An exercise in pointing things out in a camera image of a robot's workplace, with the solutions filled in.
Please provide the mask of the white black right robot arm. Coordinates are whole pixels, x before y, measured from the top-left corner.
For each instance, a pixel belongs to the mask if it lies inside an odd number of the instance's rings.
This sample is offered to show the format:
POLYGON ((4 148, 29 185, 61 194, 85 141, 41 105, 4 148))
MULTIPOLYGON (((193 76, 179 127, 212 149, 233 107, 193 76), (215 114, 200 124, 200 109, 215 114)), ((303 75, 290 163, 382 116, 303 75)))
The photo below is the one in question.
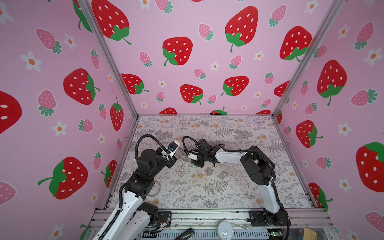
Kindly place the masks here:
POLYGON ((256 185, 259 186, 264 206, 261 211, 250 211, 248 222, 253 227, 286 227, 292 224, 287 211, 281 203, 276 188, 275 164, 258 147, 245 150, 230 150, 224 144, 211 146, 204 139, 195 142, 196 148, 184 152, 193 164, 203 167, 205 162, 212 164, 241 165, 256 185))

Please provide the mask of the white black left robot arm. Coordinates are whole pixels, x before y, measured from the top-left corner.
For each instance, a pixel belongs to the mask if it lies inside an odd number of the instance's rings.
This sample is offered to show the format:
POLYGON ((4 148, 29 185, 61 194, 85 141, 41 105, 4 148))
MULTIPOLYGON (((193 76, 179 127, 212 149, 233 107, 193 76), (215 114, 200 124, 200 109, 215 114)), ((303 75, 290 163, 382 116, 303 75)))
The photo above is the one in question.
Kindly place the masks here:
POLYGON ((109 216, 95 240, 134 240, 147 226, 157 221, 158 207, 145 201, 155 185, 155 176, 164 167, 171 168, 177 161, 178 147, 135 151, 138 168, 119 190, 119 204, 109 216))

